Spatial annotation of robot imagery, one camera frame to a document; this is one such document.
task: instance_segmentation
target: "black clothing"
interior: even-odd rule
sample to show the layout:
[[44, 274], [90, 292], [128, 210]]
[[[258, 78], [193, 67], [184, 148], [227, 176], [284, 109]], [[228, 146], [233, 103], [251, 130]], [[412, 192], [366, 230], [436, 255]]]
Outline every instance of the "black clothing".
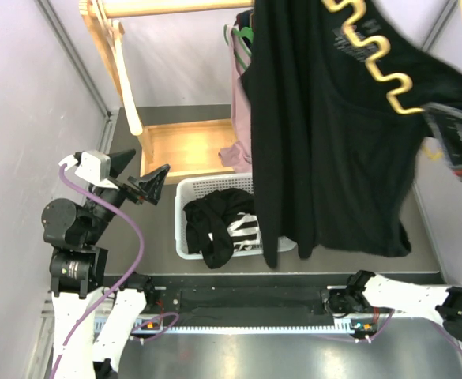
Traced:
[[[361, 39], [385, 36], [384, 74], [402, 72], [413, 89], [405, 108], [462, 101], [462, 74], [413, 47], [367, 0]], [[277, 241], [312, 248], [402, 257], [411, 250], [399, 221], [430, 131], [422, 114], [397, 114], [386, 99], [398, 81], [376, 82], [364, 61], [377, 48], [353, 47], [341, 32], [347, 6], [320, 0], [256, 0], [252, 63], [243, 84], [251, 106], [254, 194], [264, 255], [277, 265]]]
[[183, 210], [189, 254], [202, 253], [209, 268], [220, 268], [234, 253], [227, 226], [242, 218], [239, 213], [255, 214], [254, 197], [236, 188], [213, 191], [191, 201]]

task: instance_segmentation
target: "yellow hanger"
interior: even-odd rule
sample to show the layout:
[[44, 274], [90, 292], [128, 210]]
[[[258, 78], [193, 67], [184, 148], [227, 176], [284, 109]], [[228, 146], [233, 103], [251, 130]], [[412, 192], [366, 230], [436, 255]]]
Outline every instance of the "yellow hanger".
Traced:
[[[383, 75], [383, 73], [381, 73], [380, 69], [376, 65], [376, 61], [386, 56], [390, 51], [390, 42], [384, 36], [371, 36], [361, 40], [359, 36], [357, 36], [357, 33], [355, 33], [354, 23], [360, 20], [366, 13], [366, 3], [363, 0], [343, 0], [338, 3], [336, 3], [335, 0], [322, 1], [330, 12], [338, 12], [346, 6], [353, 7], [354, 13], [343, 23], [342, 26], [343, 33], [346, 35], [352, 45], [356, 47], [365, 47], [370, 43], [377, 44], [378, 51], [366, 59], [366, 67], [373, 79], [376, 81], [384, 82], [398, 80], [400, 82], [400, 86], [398, 88], [387, 92], [386, 95], [392, 109], [398, 114], [414, 114], [422, 112], [423, 109], [417, 107], [404, 109], [397, 99], [397, 95], [408, 92], [411, 89], [413, 86], [411, 78], [405, 73], [390, 73]], [[459, 0], [459, 3], [462, 9], [462, 0]], [[442, 156], [441, 150], [432, 153], [425, 145], [423, 146], [423, 151], [431, 160], [437, 160]]]

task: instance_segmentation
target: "white laundry basket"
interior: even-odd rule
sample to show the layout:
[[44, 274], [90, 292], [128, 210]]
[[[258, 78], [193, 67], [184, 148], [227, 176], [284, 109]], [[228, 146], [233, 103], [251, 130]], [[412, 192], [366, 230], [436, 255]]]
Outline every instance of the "white laundry basket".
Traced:
[[[226, 190], [228, 188], [239, 188], [248, 193], [254, 193], [252, 174], [227, 174], [217, 176], [205, 176], [202, 178], [184, 179], [176, 188], [175, 199], [175, 239], [176, 253], [183, 259], [202, 259], [202, 254], [189, 254], [186, 244], [186, 217], [183, 208], [192, 200], [201, 197], [215, 190]], [[286, 237], [279, 238], [278, 251], [289, 251], [295, 248], [295, 242]], [[233, 257], [245, 257], [247, 255], [260, 255], [262, 248], [237, 251]]]

